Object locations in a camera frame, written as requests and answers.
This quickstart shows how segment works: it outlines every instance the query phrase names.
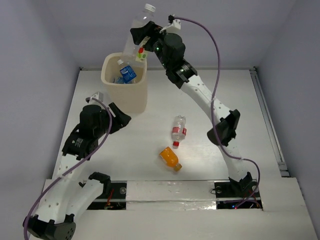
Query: gray wall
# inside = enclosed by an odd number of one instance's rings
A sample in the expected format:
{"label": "gray wall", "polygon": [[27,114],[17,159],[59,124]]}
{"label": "gray wall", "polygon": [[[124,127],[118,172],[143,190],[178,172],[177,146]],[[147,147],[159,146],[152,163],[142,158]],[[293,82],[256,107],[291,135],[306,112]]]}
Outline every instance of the gray wall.
{"label": "gray wall", "polygon": [[298,0],[258,68],[292,176],[320,237],[320,1]]}
{"label": "gray wall", "polygon": [[[134,16],[146,2],[156,7],[155,22],[169,14],[192,18],[216,37],[223,67],[260,63],[295,0],[46,0],[81,67],[101,67],[105,57],[122,52]],[[207,33],[184,22],[186,59],[197,67],[217,65]],[[148,66],[159,66],[154,54]]]}
{"label": "gray wall", "polygon": [[0,73],[0,233],[20,240],[52,174],[79,73],[44,1],[0,1]]}

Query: trash bin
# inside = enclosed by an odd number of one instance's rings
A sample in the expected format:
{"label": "trash bin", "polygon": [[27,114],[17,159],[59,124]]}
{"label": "trash bin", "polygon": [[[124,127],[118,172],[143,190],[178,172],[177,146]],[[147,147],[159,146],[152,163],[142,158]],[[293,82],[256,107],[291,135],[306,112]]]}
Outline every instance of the trash bin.
{"label": "trash bin", "polygon": [[136,73],[136,83],[118,84],[113,83],[115,78],[121,76],[117,61],[122,53],[108,55],[103,63],[101,80],[105,84],[106,91],[111,100],[124,113],[142,113],[147,106],[147,62],[144,67],[132,66]]}

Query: bottle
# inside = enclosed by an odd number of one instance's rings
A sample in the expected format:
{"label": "bottle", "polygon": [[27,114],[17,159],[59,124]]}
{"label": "bottle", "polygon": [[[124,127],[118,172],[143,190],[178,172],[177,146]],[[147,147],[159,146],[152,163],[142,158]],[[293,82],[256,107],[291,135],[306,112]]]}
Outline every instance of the bottle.
{"label": "bottle", "polygon": [[[149,21],[154,19],[154,12],[156,8],[150,4],[146,4],[142,12],[140,12],[133,20],[131,28],[141,28],[146,25]],[[129,63],[130,66],[136,68],[143,68],[144,62],[147,59],[147,51],[143,49],[143,45],[147,42],[144,39],[140,46],[134,44],[131,33],[129,32],[126,44],[124,46],[123,54],[121,60]]]}
{"label": "bottle", "polygon": [[123,77],[123,83],[124,84],[135,84],[136,83],[136,77],[137,74],[135,71],[132,69],[132,67],[121,59],[117,61],[119,67],[120,67],[120,73]]}
{"label": "bottle", "polygon": [[172,151],[170,147],[167,146],[159,155],[166,162],[166,164],[169,167],[173,168],[173,170],[175,170],[176,172],[178,172],[182,168],[177,155],[174,153],[174,151]]}
{"label": "bottle", "polygon": [[173,128],[171,137],[173,140],[173,146],[179,147],[180,142],[185,138],[187,134],[187,129],[185,129],[186,117],[185,116],[176,116],[174,118]]}

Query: bottle with red cap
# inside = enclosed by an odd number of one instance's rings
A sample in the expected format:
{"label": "bottle with red cap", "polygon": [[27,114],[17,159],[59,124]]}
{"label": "bottle with red cap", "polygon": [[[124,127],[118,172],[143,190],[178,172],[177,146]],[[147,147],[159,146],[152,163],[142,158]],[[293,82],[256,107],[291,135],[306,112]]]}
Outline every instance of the bottle with red cap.
{"label": "bottle with red cap", "polygon": [[179,147],[180,142],[185,138],[187,134],[186,117],[185,116],[176,116],[174,118],[174,124],[172,128],[171,137],[173,140],[173,146]]}

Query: clear plastic bottle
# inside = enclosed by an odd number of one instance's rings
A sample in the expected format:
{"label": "clear plastic bottle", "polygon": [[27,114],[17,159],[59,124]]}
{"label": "clear plastic bottle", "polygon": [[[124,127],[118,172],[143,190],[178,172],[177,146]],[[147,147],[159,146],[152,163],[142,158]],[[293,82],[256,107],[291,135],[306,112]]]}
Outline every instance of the clear plastic bottle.
{"label": "clear plastic bottle", "polygon": [[174,118],[173,128],[171,137],[173,140],[173,146],[179,147],[180,142],[186,137],[187,129],[186,125],[186,117],[185,116],[176,116]]}
{"label": "clear plastic bottle", "polygon": [[[141,28],[146,25],[149,21],[154,19],[154,12],[156,8],[150,4],[146,4],[142,12],[140,12],[133,20],[131,28]],[[147,59],[147,52],[134,44],[131,33],[129,32],[126,44],[124,46],[123,54],[121,60],[129,63],[130,66],[136,68],[143,68],[144,61]]]}
{"label": "clear plastic bottle", "polygon": [[124,84],[135,84],[136,83],[136,77],[137,74],[135,71],[132,69],[132,67],[119,59],[117,61],[119,67],[120,67],[120,73],[123,77],[123,83]]}

